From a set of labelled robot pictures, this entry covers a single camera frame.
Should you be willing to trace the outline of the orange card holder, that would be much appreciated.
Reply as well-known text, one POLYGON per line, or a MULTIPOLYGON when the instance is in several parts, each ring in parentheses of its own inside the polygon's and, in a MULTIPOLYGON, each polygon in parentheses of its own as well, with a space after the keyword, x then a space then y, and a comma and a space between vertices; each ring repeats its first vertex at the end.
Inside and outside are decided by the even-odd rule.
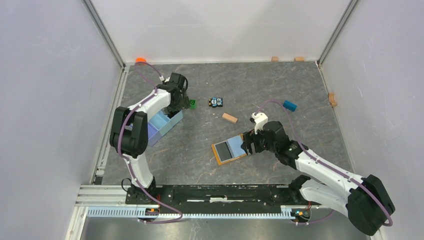
POLYGON ((220 141, 218 143, 213 143, 211 145, 211 148, 212 148, 213 154, 215 156, 215 159, 217 161, 217 164, 219 166, 221 166, 223 164, 230 163, 232 161, 235 161, 235 160, 238 160, 240 158, 243 158, 243 157, 247 156, 246 153, 245 153, 245 151, 241 148, 241 144, 243 143, 243 135, 242 134, 238 134, 236 136, 233 136, 233 137, 228 138, 226 140, 220 141), (232 159, 229 159, 229 160, 224 161, 224 162, 219 162, 218 155, 217 155, 217 152, 215 150, 214 145, 215 144, 218 144, 218 143, 222 143, 222 142, 227 142, 228 143, 228 146, 229 146, 230 151, 232 153, 232 159))

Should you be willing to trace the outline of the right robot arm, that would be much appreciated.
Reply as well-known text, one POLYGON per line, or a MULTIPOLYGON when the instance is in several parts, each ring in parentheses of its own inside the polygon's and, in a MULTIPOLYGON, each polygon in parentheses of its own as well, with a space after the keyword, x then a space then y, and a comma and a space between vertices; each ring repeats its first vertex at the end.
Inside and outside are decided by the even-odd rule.
POLYGON ((244 132, 242 140, 241 148, 247 154, 269 151, 283 165, 303 173, 288 191, 293 203, 308 201, 329 207, 368 236, 393 225, 396 208, 378 177, 364 177, 323 159, 299 139, 290 139, 279 121, 244 132))

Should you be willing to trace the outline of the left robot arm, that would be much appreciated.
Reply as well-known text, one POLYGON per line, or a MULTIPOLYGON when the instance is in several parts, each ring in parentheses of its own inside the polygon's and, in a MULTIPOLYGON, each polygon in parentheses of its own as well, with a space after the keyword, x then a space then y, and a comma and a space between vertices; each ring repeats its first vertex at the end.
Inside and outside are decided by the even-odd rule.
POLYGON ((148 123, 159 112, 174 116, 189 109, 187 89, 188 79, 173 72, 141 101, 129 107, 119 106, 114 111, 109 144, 125 160, 131 182, 140 188, 137 196, 145 204, 157 198, 157 190, 150 186, 154 176, 145 154, 149 143, 148 123))

